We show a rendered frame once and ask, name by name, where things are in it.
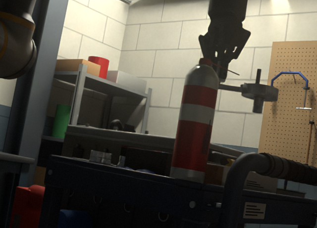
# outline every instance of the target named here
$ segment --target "yellow ring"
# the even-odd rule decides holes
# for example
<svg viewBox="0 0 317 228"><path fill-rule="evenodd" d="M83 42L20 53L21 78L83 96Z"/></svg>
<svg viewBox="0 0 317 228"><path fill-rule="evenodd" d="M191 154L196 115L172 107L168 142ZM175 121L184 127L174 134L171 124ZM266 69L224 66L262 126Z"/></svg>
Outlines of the yellow ring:
<svg viewBox="0 0 317 228"><path fill-rule="evenodd" d="M6 20L10 20L10 21L12 21L14 23L23 25L24 27L32 30L33 32L35 30L35 25L33 23L27 21L26 19L23 19L23 18L20 18L18 16L15 16L13 14L8 14L8 13L0 11L0 18L6 19Z"/></svg>
<svg viewBox="0 0 317 228"><path fill-rule="evenodd" d="M5 53L6 47L8 46L8 31L1 20L0 20L0 23L2 24L3 31L4 31L4 41L3 41L2 49L0 51L0 59L1 59Z"/></svg>

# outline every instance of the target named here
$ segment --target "red band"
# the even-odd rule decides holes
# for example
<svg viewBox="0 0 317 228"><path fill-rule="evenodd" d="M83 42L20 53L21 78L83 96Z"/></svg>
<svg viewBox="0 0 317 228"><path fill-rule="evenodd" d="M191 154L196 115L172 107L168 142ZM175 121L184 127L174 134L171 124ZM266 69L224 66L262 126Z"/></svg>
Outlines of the red band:
<svg viewBox="0 0 317 228"><path fill-rule="evenodd" d="M212 126L178 121L172 166L205 172Z"/></svg>
<svg viewBox="0 0 317 228"><path fill-rule="evenodd" d="M184 86L183 103L196 104L215 109L217 100L217 91L205 86Z"/></svg>

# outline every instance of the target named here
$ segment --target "orange box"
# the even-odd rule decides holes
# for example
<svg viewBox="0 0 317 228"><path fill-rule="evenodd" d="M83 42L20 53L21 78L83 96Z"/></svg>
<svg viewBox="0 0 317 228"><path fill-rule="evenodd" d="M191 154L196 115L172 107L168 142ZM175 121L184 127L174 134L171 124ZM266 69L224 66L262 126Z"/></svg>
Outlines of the orange box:
<svg viewBox="0 0 317 228"><path fill-rule="evenodd" d="M56 71L78 71L79 64L87 65L87 73L99 76L100 65L87 61L85 59L59 59L56 62Z"/></svg>

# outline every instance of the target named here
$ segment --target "spray can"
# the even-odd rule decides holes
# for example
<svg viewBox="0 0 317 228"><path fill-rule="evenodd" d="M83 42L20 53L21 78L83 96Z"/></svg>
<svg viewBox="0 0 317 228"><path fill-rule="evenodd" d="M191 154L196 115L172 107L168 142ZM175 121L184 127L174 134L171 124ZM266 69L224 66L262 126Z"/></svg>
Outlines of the spray can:
<svg viewBox="0 0 317 228"><path fill-rule="evenodd" d="M219 78L201 58L186 76L170 177L203 183Z"/></svg>

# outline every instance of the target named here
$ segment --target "bolt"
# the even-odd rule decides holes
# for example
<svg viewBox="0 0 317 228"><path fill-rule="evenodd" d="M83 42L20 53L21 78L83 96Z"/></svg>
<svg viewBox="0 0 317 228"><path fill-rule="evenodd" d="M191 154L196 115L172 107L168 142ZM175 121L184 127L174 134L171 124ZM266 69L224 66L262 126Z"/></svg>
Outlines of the bolt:
<svg viewBox="0 0 317 228"><path fill-rule="evenodd" d="M195 207L196 207L196 202L195 202L195 201L191 201L191 202L189 203L189 207L190 207L190 208L195 208Z"/></svg>

